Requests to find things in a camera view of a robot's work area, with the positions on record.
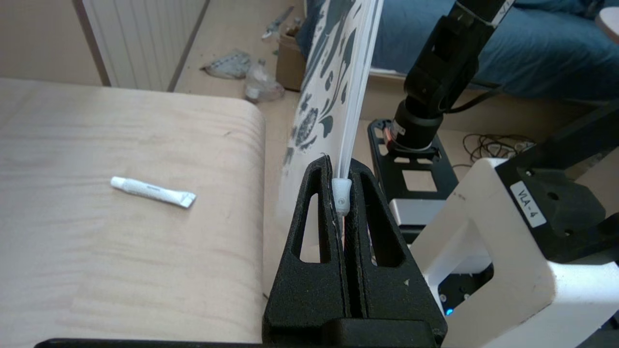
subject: clear plastic bottle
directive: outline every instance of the clear plastic bottle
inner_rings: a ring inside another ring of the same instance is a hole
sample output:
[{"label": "clear plastic bottle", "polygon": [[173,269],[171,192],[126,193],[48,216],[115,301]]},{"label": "clear plastic bottle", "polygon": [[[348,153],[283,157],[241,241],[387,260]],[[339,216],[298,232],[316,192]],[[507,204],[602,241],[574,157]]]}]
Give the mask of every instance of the clear plastic bottle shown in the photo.
[{"label": "clear plastic bottle", "polygon": [[245,77],[245,99],[252,103],[269,102],[284,96],[284,88],[269,74],[264,59],[249,67]]}]

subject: silver metal part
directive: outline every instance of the silver metal part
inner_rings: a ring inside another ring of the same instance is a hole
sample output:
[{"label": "silver metal part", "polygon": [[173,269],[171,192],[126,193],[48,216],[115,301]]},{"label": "silver metal part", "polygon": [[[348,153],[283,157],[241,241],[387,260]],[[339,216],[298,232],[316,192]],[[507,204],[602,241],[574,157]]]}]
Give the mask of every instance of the silver metal part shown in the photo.
[{"label": "silver metal part", "polygon": [[389,208],[398,226],[425,226],[445,205],[442,199],[401,199],[394,198]]}]

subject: tube cap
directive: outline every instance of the tube cap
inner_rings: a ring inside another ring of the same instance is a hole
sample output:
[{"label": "tube cap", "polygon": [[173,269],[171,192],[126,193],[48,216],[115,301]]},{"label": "tube cap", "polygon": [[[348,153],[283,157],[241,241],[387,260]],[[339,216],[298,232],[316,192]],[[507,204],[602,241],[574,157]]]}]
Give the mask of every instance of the tube cap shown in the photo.
[{"label": "tube cap", "polygon": [[110,180],[110,185],[112,185],[112,187],[114,188],[123,188],[123,184],[124,184],[125,178],[121,178],[119,176],[114,176],[112,177],[112,180]]},{"label": "tube cap", "polygon": [[350,179],[331,179],[335,211],[346,216],[350,211]]}]

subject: black mount bracket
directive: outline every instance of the black mount bracket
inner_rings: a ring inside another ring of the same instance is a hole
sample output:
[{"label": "black mount bracket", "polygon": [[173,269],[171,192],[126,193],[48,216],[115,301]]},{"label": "black mount bracket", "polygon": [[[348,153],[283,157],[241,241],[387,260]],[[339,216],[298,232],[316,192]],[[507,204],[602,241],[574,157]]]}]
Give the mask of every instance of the black mount bracket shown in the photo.
[{"label": "black mount bracket", "polygon": [[[277,345],[440,345],[447,324],[370,169],[355,160],[350,164],[350,212],[344,219],[343,248],[331,171],[329,157],[323,157],[305,172],[264,312],[263,341]],[[321,263],[304,263],[299,255],[314,193],[318,193]]]}]

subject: white radiator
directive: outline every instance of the white radiator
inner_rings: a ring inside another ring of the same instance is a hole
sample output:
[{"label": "white radiator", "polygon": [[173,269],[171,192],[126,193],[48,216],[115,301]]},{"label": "white radiator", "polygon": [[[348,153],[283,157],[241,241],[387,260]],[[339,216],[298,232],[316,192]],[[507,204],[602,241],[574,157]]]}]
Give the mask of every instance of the white radiator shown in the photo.
[{"label": "white radiator", "polygon": [[84,0],[113,87],[167,90],[206,0]]}]

